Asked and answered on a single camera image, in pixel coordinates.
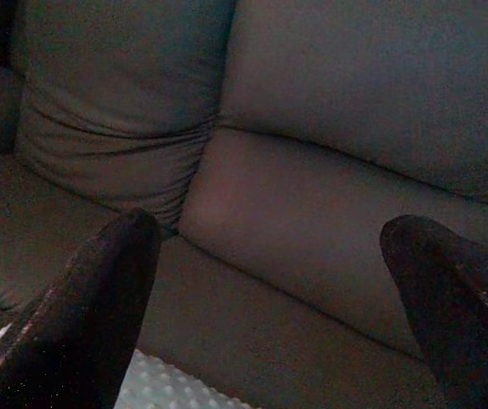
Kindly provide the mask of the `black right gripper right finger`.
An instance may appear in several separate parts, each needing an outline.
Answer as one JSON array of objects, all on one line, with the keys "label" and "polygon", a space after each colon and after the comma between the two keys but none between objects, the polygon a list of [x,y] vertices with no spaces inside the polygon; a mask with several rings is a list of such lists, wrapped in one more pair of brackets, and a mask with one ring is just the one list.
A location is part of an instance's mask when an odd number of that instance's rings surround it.
[{"label": "black right gripper right finger", "polygon": [[449,409],[488,409],[488,248],[423,216],[388,221],[382,257]]}]

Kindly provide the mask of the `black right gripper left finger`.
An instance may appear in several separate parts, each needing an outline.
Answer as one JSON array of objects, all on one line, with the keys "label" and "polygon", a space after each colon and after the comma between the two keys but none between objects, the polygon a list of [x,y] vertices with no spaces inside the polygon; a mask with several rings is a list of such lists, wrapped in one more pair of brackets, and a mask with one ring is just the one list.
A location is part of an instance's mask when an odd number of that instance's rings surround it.
[{"label": "black right gripper left finger", "polygon": [[162,242],[134,209],[88,239],[0,338],[0,409],[114,409]]}]

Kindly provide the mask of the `pink dotted pillow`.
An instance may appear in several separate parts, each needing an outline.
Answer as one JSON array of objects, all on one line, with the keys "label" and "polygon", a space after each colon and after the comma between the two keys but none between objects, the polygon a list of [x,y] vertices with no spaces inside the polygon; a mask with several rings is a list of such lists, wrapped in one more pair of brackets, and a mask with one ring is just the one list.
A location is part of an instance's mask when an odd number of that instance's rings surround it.
[{"label": "pink dotted pillow", "polygon": [[0,330],[0,409],[254,409],[162,360],[110,352],[81,321],[24,317]]}]

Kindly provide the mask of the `green fabric sofa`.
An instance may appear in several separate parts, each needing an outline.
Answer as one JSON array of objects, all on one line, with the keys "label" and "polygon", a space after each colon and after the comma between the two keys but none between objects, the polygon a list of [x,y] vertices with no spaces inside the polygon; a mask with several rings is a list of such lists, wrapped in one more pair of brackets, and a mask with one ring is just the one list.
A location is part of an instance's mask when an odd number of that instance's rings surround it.
[{"label": "green fabric sofa", "polygon": [[0,329],[136,207],[172,389],[448,409],[380,235],[488,250],[488,0],[0,0]]}]

